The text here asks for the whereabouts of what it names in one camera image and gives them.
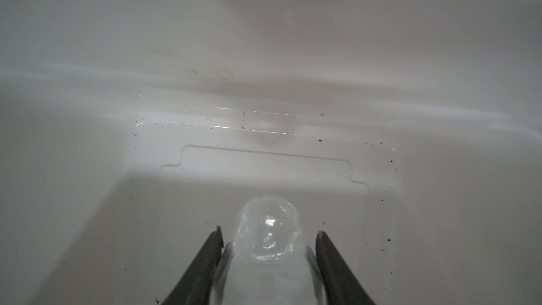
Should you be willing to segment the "clear glass flask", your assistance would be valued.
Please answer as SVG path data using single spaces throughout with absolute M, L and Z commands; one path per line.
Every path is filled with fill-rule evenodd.
M 279 196 L 251 199 L 215 271 L 211 304 L 327 304 L 297 209 Z

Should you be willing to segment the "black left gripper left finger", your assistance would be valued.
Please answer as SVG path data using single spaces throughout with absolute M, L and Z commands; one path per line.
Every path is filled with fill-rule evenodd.
M 224 241 L 220 226 L 211 232 L 163 305 L 208 305 Z

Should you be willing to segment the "white plastic storage bin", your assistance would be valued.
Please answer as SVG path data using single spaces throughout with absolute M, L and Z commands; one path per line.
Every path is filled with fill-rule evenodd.
M 1 0 L 1 303 L 161 304 L 268 194 L 378 304 L 540 304 L 541 0 Z

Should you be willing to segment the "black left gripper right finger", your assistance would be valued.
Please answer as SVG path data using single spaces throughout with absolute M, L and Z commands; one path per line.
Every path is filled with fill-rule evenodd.
M 316 237 L 316 262 L 323 278 L 327 304 L 375 305 L 324 231 L 319 231 Z

